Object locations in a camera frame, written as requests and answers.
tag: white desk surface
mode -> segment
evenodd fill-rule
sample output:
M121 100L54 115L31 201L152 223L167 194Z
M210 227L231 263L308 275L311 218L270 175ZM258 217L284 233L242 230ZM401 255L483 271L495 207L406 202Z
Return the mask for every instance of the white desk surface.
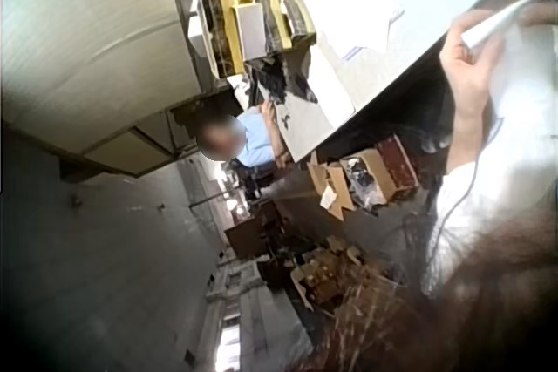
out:
M304 0L310 13L319 2ZM355 107L353 116L368 105L388 85L417 61L447 31L451 21L471 9L479 0L397 0L405 14L392 24L385 54L362 50L344 62L328 45L327 36L318 31L317 46L331 65ZM324 142L337 128L323 115L318 104L290 92L284 105L277 106L279 126L294 161L302 159ZM289 115L288 128L281 119Z

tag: white paper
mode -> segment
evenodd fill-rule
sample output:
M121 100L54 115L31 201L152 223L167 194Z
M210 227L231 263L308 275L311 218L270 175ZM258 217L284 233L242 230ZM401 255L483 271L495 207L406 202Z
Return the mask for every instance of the white paper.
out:
M317 45L310 48L308 86L317 97L323 114L334 128L339 128L354 113L349 94Z
M235 11L242 59L249 61L266 57L262 4L241 4L235 7Z
M340 58L354 56L355 48L387 51L390 24L402 13L395 0L331 0L331 5L324 32Z
M331 186L325 188L323 191L322 199L320 200L320 206L325 209L330 209L333 202L337 199L337 194L333 191Z

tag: white sleeve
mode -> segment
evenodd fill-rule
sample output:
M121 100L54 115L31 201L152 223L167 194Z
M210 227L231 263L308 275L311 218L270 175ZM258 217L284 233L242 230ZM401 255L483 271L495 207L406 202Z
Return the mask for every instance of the white sleeve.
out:
M498 124L476 175L473 162L458 167L439 191L423 279L428 294L451 277L482 234L532 208L558 178L553 44L545 27L507 38L491 90Z

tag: gray wall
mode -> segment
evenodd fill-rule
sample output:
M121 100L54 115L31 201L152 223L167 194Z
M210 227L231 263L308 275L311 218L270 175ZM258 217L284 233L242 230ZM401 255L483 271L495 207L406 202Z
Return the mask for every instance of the gray wall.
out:
M310 347L285 292L272 294L262 286L241 296L242 372L280 372Z
M203 195L193 167L72 186L58 180L56 158L6 130L2 147L2 314L11 331L46 356L47 370L189 370L184 354L196 352L222 246L187 208L188 195ZM83 201L77 210L72 193Z
M285 292L272 294L256 267L256 260L239 262L229 249L208 290L210 301L198 349L196 372L211 372L221 337L226 301L240 302L241 371L280 372L293 359L311 350L310 338ZM241 272L238 287L227 287L227 277Z

